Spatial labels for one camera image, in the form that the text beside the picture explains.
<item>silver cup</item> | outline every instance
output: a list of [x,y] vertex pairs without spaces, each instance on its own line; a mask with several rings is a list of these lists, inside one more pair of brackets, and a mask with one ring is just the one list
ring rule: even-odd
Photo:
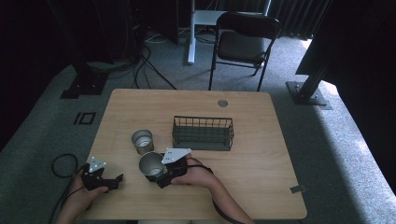
[[140,158],[139,169],[149,181],[155,181],[157,177],[165,173],[162,161],[162,154],[150,151]]
[[149,130],[138,130],[132,135],[132,143],[136,148],[137,153],[144,155],[147,152],[154,150],[154,143],[152,142],[152,133]]

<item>black chair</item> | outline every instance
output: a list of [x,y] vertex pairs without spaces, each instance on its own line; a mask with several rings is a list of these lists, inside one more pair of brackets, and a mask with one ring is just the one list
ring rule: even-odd
[[225,12],[216,22],[216,39],[210,70],[209,90],[212,89],[213,72],[216,63],[255,68],[252,76],[262,67],[260,91],[271,47],[280,32],[277,19],[263,15]]

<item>chair leg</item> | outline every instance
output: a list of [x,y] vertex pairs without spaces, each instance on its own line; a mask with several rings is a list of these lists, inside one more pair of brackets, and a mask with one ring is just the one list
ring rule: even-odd
[[255,70],[254,73],[252,74],[253,77],[256,76],[257,71],[259,71],[259,69],[260,69],[260,65],[254,64],[254,66],[256,67],[256,70]]
[[264,66],[262,67],[262,76],[260,77],[259,86],[257,87],[257,91],[260,91],[262,87],[262,80],[264,79],[265,69],[267,68],[268,61],[264,62]]
[[214,68],[213,68],[213,66],[212,66],[212,68],[210,69],[210,79],[209,79],[209,90],[210,90],[210,91],[212,90],[213,70],[214,70]]
[[212,90],[213,72],[216,70],[217,54],[213,54],[212,66],[210,67],[209,90]]

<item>desk leg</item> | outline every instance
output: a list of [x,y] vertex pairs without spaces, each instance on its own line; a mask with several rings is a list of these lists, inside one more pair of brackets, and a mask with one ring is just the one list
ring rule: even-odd
[[195,0],[191,0],[191,36],[190,36],[190,47],[189,47],[189,64],[194,64],[195,58]]

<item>metal stand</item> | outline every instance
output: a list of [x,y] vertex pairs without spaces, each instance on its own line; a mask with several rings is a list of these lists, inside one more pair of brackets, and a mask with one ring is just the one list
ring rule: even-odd
[[65,43],[67,44],[65,49],[68,51],[73,67],[77,72],[77,76],[70,86],[70,89],[64,91],[61,99],[77,99],[81,94],[102,94],[108,74],[97,76],[93,73],[91,68],[87,65],[85,56],[78,47],[76,38],[70,29],[62,6],[57,0],[47,0],[47,3],[64,34]]
[[309,76],[305,82],[286,82],[296,105],[319,105],[323,110],[332,110],[330,102],[323,98],[318,89],[318,85],[327,73],[328,67],[328,62],[326,62],[315,75]]

